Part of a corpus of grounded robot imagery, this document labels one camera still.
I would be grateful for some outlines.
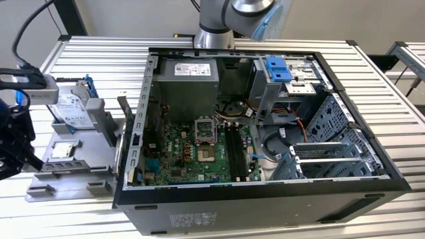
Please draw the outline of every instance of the white wall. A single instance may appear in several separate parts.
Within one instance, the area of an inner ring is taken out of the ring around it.
[[[290,5],[290,0],[280,1]],[[76,3],[89,35],[172,37],[174,33],[196,34],[198,30],[200,14],[189,0],[76,0]]]
[[[194,34],[189,0],[77,0],[90,35],[169,37]],[[282,39],[356,40],[366,53],[394,41],[425,41],[425,0],[292,0]]]
[[[16,68],[10,47],[21,24],[42,5],[44,0],[5,0],[0,1],[0,68]],[[50,11],[58,27],[66,33],[56,8]],[[18,55],[36,67],[40,67],[56,42],[60,33],[56,29],[48,11],[40,13],[32,21],[17,46]],[[12,103],[10,92],[0,91],[0,97]]]
[[[425,0],[293,0],[282,39],[356,40],[368,54],[425,41]]]

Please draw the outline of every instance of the aluminum table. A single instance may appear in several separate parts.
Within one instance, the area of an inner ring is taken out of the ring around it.
[[[386,153],[413,188],[405,194],[346,224],[298,228],[268,228],[166,238],[304,238],[304,239],[415,239],[425,238],[425,118],[400,93],[353,42],[270,40],[262,43],[236,40],[236,49],[294,50],[322,53],[348,95],[366,120]],[[41,67],[54,77],[82,77],[89,73],[105,110],[122,117],[116,97],[126,95],[137,104],[149,47],[190,48],[190,38],[72,37],[60,41]],[[30,107],[36,129],[32,145],[38,157],[52,134],[52,116],[44,106]],[[17,238],[126,238],[142,236],[125,215],[110,209],[112,198],[26,203],[24,195],[30,173],[0,181],[0,225]]]

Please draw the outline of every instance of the label sticker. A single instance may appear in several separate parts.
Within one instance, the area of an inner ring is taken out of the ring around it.
[[[252,112],[253,112],[252,108],[248,108],[245,115],[246,115],[248,117],[250,117],[250,116],[252,116]]]
[[[73,94],[60,94],[53,105],[66,125],[76,129],[94,128],[80,98]]]
[[[278,133],[280,133],[280,136],[281,136],[282,138],[286,138],[285,128],[280,128],[280,129],[278,129]]]
[[[186,64],[174,65],[174,76],[210,76],[212,70],[209,64]]]
[[[170,214],[173,228],[212,226],[217,219],[217,213]]]

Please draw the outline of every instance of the gray robot arm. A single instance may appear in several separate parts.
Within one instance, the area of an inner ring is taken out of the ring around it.
[[[281,15],[282,5],[276,0],[201,0],[194,48],[234,48],[232,30],[264,41]]]

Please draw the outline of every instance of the chip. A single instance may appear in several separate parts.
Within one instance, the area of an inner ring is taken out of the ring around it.
[[[172,177],[181,177],[181,170],[172,170]]]

